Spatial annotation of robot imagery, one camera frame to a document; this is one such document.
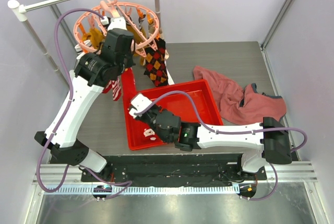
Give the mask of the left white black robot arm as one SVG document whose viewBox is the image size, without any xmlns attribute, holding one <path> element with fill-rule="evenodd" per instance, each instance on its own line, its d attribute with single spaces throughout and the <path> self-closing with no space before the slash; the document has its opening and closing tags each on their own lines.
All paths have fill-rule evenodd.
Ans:
<svg viewBox="0 0 334 224">
<path fill-rule="evenodd" d="M 106 165 L 105 158 L 80 142 L 77 134 L 90 107 L 107 84 L 116 81 L 125 69 L 134 65 L 133 41 L 130 31 L 111 29 L 99 54 L 89 52 L 81 57 L 71 78 L 72 90 L 53 123 L 34 137 L 57 161 L 89 168 L 101 182 L 110 178 L 111 168 Z"/>
</svg>

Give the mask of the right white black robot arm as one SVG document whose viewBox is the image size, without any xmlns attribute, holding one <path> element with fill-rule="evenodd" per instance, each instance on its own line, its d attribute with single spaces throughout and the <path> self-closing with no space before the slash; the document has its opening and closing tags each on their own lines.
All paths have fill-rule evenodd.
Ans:
<svg viewBox="0 0 334 224">
<path fill-rule="evenodd" d="M 172 112 L 154 105 L 143 114 L 131 108 L 129 114 L 147 124 L 165 143 L 181 151 L 213 147 L 241 148 L 236 175 L 249 179 L 266 164 L 291 164 L 288 131 L 278 121 L 264 117 L 261 123 L 239 126 L 205 125 L 184 122 Z"/>
</svg>

